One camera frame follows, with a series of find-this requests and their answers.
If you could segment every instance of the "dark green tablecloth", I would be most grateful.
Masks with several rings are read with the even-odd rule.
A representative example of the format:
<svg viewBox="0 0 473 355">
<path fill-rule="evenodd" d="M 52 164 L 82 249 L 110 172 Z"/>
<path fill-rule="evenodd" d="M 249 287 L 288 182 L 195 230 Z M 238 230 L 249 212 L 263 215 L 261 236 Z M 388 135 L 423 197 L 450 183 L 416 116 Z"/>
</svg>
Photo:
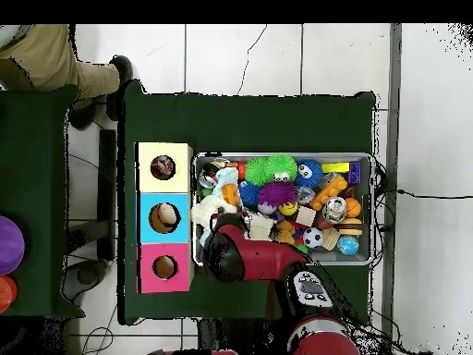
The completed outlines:
<svg viewBox="0 0 473 355">
<path fill-rule="evenodd" d="M 17 300 L 2 315 L 82 316 L 60 293 L 66 254 L 65 115 L 77 86 L 0 92 L 0 215 L 20 227 Z"/>
<path fill-rule="evenodd" d="M 144 94 L 139 82 L 132 81 L 125 92 L 126 244 L 121 316 L 128 322 L 138 317 L 261 318 L 269 286 L 264 281 L 227 284 L 197 274 L 187 293 L 137 293 L 135 141 L 185 142 L 194 153 L 371 153 L 374 104 L 371 92 L 358 97 Z M 315 271 L 333 295 L 347 298 L 351 317 L 368 321 L 368 266 L 317 267 Z"/>
</svg>

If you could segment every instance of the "yellow box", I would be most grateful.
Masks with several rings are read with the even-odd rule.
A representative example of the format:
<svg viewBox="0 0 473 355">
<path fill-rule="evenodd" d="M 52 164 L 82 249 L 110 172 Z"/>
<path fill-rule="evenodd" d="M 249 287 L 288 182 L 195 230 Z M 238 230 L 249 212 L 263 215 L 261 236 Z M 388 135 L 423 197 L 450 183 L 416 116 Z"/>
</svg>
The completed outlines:
<svg viewBox="0 0 473 355">
<path fill-rule="evenodd" d="M 350 171 L 350 164 L 348 162 L 341 164 L 321 164 L 321 171 L 323 173 L 348 173 Z"/>
<path fill-rule="evenodd" d="M 152 160 L 162 155 L 174 163 L 175 173 L 169 179 L 158 179 L 152 174 Z M 189 193 L 191 159 L 192 149 L 185 143 L 138 142 L 139 191 Z"/>
</svg>

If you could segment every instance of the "box hole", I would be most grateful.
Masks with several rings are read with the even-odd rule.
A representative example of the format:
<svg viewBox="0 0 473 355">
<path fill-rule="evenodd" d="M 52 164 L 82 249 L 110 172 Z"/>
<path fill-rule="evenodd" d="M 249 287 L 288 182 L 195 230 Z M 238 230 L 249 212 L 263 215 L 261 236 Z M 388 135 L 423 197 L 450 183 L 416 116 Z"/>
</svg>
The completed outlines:
<svg viewBox="0 0 473 355">
<path fill-rule="evenodd" d="M 176 173 L 176 164 L 170 156 L 159 155 L 152 160 L 150 170 L 154 178 L 166 181 Z"/>
<path fill-rule="evenodd" d="M 152 264 L 152 271 L 160 279 L 169 280 L 177 273 L 177 263 L 172 256 L 159 256 Z"/>
<path fill-rule="evenodd" d="M 152 207 L 148 219 L 154 231 L 169 234 L 176 230 L 181 221 L 181 215 L 175 205 L 170 202 L 160 202 Z"/>
</svg>

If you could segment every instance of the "blue box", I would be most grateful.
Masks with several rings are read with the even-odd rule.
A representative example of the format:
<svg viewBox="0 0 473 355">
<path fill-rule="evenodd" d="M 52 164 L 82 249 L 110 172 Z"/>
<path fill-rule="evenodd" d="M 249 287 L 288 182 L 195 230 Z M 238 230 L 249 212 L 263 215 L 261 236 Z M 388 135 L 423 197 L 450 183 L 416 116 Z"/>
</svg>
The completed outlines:
<svg viewBox="0 0 473 355">
<path fill-rule="evenodd" d="M 139 228 L 142 244 L 170 244 L 189 243 L 190 222 L 189 209 L 190 199 L 188 193 L 141 193 L 139 196 Z M 179 211 L 180 222 L 177 228 L 166 234 L 161 234 L 150 226 L 149 215 L 152 207 L 159 203 L 170 203 Z"/>
</svg>

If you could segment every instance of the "person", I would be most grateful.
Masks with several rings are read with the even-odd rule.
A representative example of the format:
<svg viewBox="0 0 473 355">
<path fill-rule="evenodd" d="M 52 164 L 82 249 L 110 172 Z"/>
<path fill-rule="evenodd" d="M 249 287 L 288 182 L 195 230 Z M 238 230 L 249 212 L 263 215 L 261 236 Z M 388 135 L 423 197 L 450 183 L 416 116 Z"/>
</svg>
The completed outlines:
<svg viewBox="0 0 473 355">
<path fill-rule="evenodd" d="M 0 83 L 7 90 L 51 92 L 66 84 L 79 86 L 68 117 L 76 129 L 95 116 L 94 98 L 106 95 L 106 113 L 117 121 L 116 97 L 133 78 L 130 61 L 115 55 L 107 65 L 78 61 L 68 25 L 0 25 Z"/>
</svg>

